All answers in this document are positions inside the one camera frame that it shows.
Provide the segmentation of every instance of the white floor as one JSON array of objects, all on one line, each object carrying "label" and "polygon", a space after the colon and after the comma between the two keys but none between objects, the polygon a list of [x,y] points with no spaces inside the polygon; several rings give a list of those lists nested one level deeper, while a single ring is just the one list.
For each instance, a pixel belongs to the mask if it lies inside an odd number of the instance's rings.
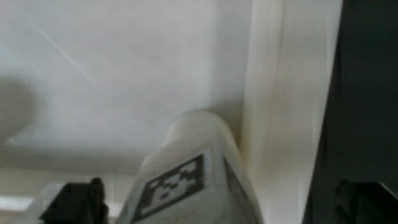
[{"label": "white floor", "polygon": [[172,120],[208,109],[244,136],[267,224],[300,223],[339,6],[0,1],[0,221],[48,183],[96,175],[117,216]]},{"label": "white floor", "polygon": [[135,173],[196,109],[238,133],[249,25],[249,0],[0,1],[2,166]]}]

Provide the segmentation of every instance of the white surface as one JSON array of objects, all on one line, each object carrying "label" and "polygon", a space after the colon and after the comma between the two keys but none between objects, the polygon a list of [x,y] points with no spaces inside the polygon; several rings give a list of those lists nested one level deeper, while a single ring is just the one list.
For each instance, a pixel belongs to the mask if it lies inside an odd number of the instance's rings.
[{"label": "white surface", "polygon": [[133,173],[194,109],[238,135],[249,23],[251,0],[0,1],[2,166]]},{"label": "white surface", "polygon": [[133,176],[2,168],[0,223],[7,223],[5,221],[21,215],[39,192],[52,183],[89,183],[93,177],[100,177],[103,180],[110,218],[116,218],[133,186]]},{"label": "white surface", "polygon": [[242,149],[267,224],[302,223],[339,9],[341,0],[254,0]]},{"label": "white surface", "polygon": [[[213,113],[194,111],[178,118],[164,148],[146,158],[135,183],[117,224],[130,224],[137,215],[148,216],[133,222],[140,224],[263,224],[231,130]],[[203,189],[187,196],[190,186],[201,184]]]}]

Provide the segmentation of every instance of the black object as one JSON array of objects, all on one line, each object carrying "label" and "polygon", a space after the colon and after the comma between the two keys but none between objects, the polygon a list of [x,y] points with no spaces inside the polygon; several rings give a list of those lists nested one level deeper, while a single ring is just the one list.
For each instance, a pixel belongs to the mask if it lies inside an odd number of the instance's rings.
[{"label": "black object", "polygon": [[46,212],[45,224],[107,224],[108,207],[105,205],[105,188],[100,178],[89,184],[66,184]]},{"label": "black object", "polygon": [[398,200],[386,186],[341,181],[336,189],[336,223],[398,223]]},{"label": "black object", "polygon": [[336,224],[341,179],[396,188],[396,124],[398,1],[345,0],[306,224]]}]

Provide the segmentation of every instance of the white cylindrical object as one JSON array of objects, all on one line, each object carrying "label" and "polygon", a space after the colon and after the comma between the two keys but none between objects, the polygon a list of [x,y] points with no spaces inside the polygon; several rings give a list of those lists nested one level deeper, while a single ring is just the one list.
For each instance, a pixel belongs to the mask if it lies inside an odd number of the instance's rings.
[{"label": "white cylindrical object", "polygon": [[117,224],[261,224],[240,153],[222,119],[194,111],[146,158]]}]

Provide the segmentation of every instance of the white wall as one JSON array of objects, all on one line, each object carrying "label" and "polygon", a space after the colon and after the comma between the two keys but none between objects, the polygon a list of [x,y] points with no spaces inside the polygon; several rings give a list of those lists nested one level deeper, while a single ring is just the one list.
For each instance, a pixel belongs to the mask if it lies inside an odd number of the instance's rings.
[{"label": "white wall", "polygon": [[244,156],[267,224],[302,222],[341,0],[254,0]]}]

